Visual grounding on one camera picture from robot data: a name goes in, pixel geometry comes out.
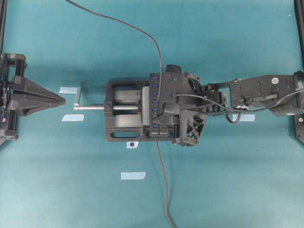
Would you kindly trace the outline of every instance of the teal tabletop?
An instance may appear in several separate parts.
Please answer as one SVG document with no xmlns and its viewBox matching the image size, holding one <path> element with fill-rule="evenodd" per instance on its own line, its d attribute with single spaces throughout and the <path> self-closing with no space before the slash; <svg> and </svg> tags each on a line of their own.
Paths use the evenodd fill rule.
<svg viewBox="0 0 304 228">
<path fill-rule="evenodd" d="M 202 83 L 302 69 L 293 0 L 75 1 L 147 31 L 164 65 Z M 81 86 L 84 104 L 102 103 L 109 79 L 159 72 L 147 37 L 64 0 L 9 0 L 3 51 L 24 54 L 25 77 L 48 90 Z M 155 144 L 107 142 L 104 114 L 74 111 L 75 95 L 60 95 L 65 106 L 21 117 L 19 139 L 1 148 L 0 227 L 170 227 Z M 255 118 L 209 118 L 196 147 L 160 143 L 177 227 L 303 227 L 304 146 L 292 117 Z"/>
</svg>

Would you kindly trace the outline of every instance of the white label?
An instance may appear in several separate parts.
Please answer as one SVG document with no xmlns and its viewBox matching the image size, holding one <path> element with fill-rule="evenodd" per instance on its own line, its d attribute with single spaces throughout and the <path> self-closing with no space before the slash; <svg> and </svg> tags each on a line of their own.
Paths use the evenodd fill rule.
<svg viewBox="0 0 304 228">
<path fill-rule="evenodd" d="M 143 180 L 146 172 L 121 172 L 121 180 Z"/>
<path fill-rule="evenodd" d="M 84 118 L 83 114 L 64 115 L 61 121 L 83 121 Z"/>
<path fill-rule="evenodd" d="M 236 121 L 238 117 L 238 114 L 233 114 L 232 115 L 232 121 Z M 241 114 L 241 119 L 240 121 L 255 121 L 256 120 L 256 115 L 254 114 Z"/>
<path fill-rule="evenodd" d="M 76 94 L 77 88 L 76 87 L 60 87 L 59 93 L 60 94 Z"/>
</svg>

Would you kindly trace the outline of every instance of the screw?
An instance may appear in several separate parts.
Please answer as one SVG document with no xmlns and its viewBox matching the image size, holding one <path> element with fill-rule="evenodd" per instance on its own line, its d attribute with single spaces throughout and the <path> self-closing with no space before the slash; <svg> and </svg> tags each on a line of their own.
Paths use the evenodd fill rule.
<svg viewBox="0 0 304 228">
<path fill-rule="evenodd" d="M 272 84 L 278 84 L 279 83 L 279 79 L 277 77 L 274 77 L 273 79 L 271 79 L 271 83 Z"/>
</svg>

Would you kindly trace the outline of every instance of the wire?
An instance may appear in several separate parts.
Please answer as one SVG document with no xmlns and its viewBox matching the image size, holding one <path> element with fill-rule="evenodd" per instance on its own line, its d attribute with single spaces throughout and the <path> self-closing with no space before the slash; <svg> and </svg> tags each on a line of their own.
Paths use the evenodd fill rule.
<svg viewBox="0 0 304 228">
<path fill-rule="evenodd" d="M 161 164 L 161 172 L 162 172 L 162 175 L 163 175 L 163 179 L 165 181 L 165 214 L 166 214 L 166 217 L 168 219 L 168 221 L 170 222 L 171 226 L 173 228 L 176 228 L 172 218 L 170 217 L 170 214 L 169 214 L 169 209 L 168 209 L 168 198 L 169 198 L 169 194 L 168 194 L 168 180 L 167 180 L 167 174 L 166 174 L 166 170 L 165 170 L 165 167 L 163 165 L 163 162 L 162 162 L 162 156 L 161 156 L 161 151 L 160 151 L 160 146 L 158 144 L 158 140 L 157 140 L 157 137 L 155 137 L 155 144 L 156 144 L 156 150 L 157 150 L 157 153 L 158 153 L 158 157 L 160 159 L 160 164 Z"/>
<path fill-rule="evenodd" d="M 176 94 L 176 96 L 191 96 L 191 97 L 197 97 L 197 98 L 201 98 L 203 100 L 206 100 L 206 101 L 209 101 L 225 110 L 228 110 L 228 111 L 233 111 L 233 112 L 241 112 L 241 113 L 256 113 L 256 112 L 260 112 L 260 111 L 263 111 L 263 110 L 266 110 L 266 109 L 272 109 L 272 108 L 275 108 L 277 107 L 283 100 L 285 100 L 287 97 L 289 96 L 292 96 L 292 95 L 295 95 L 295 94 L 298 94 L 298 93 L 301 93 L 301 92 L 304 92 L 304 88 L 303 89 L 299 89 L 297 91 L 294 91 L 292 93 L 289 93 L 289 94 L 286 94 L 285 96 L 283 96 L 280 100 L 278 100 L 274 105 L 270 106 L 270 107 L 265 107 L 265 108 L 259 108 L 259 109 L 255 109 L 255 110 L 243 110 L 243 109 L 236 109 L 236 108 L 228 108 L 228 107 L 225 107 L 215 101 L 212 101 L 206 97 L 203 97 L 203 96 L 199 96 L 199 95 L 193 95 L 193 94 Z"/>
<path fill-rule="evenodd" d="M 229 122 L 229 123 L 232 123 L 232 124 L 237 124 L 239 121 L 240 121 L 240 119 L 241 119 L 241 112 L 239 112 L 238 114 L 237 114 L 237 119 L 235 120 L 235 121 L 232 121 L 230 118 L 229 118 L 229 116 L 228 116 L 228 114 L 227 113 L 225 113 L 225 118 L 226 118 L 226 120 Z"/>
<path fill-rule="evenodd" d="M 75 2 L 73 2 L 71 0 L 65 0 L 65 1 L 67 1 L 68 3 L 74 5 L 74 6 L 78 7 L 78 8 L 80 8 L 80 9 L 88 12 L 88 13 L 91 13 L 93 15 L 96 15 L 96 16 L 99 16 L 99 17 L 102 17 L 102 18 L 105 18 L 105 19 L 116 21 L 116 22 L 121 23 L 121 24 L 123 24 L 125 26 L 128 26 L 128 27 L 130 27 L 132 29 L 135 29 L 135 30 L 139 31 L 140 33 L 143 33 L 144 35 L 146 35 L 148 38 L 150 38 L 152 40 L 153 44 L 155 45 L 156 49 L 157 49 L 157 52 L 158 52 L 158 55 L 159 55 L 159 59 L 160 59 L 160 71 L 161 72 L 160 72 L 159 91 L 161 91 L 161 86 L 162 86 L 162 80 L 161 80 L 162 79 L 162 55 L 161 55 L 161 50 L 160 50 L 160 48 L 159 48 L 156 40 L 150 34 L 146 33 L 145 31 L 143 31 L 143 30 L 141 30 L 141 29 L 139 29 L 139 28 L 137 28 L 137 27 L 135 27 L 133 25 L 128 24 L 128 23 L 126 23 L 126 22 L 124 22 L 122 20 L 119 20 L 119 19 L 116 19 L 116 18 L 112 18 L 112 17 L 106 16 L 106 15 L 97 13 L 97 12 L 92 11 L 92 10 L 90 10 L 88 8 L 85 8 L 85 7 L 81 6 L 81 5 L 78 5 L 78 4 L 76 4 Z M 158 95 L 157 95 L 157 100 L 156 100 L 157 105 L 158 105 L 159 99 L 160 99 L 160 93 L 158 93 Z"/>
</svg>

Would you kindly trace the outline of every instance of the robotic arm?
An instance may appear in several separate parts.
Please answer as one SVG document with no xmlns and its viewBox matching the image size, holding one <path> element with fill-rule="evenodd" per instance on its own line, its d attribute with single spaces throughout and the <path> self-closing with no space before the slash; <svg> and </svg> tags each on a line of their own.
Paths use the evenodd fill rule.
<svg viewBox="0 0 304 228">
<path fill-rule="evenodd" d="M 150 74 L 147 81 L 110 81 L 102 105 L 79 105 L 79 90 L 74 109 L 104 110 L 110 142 L 154 141 L 157 137 L 182 146 L 199 143 L 209 116 L 224 115 L 235 124 L 241 113 L 265 109 L 276 116 L 304 113 L 302 71 L 201 85 L 197 76 L 167 65 L 161 84 L 159 79 L 160 74 Z M 230 108 L 223 88 L 230 90 Z M 237 120 L 230 120 L 229 114 L 238 114 Z"/>
</svg>

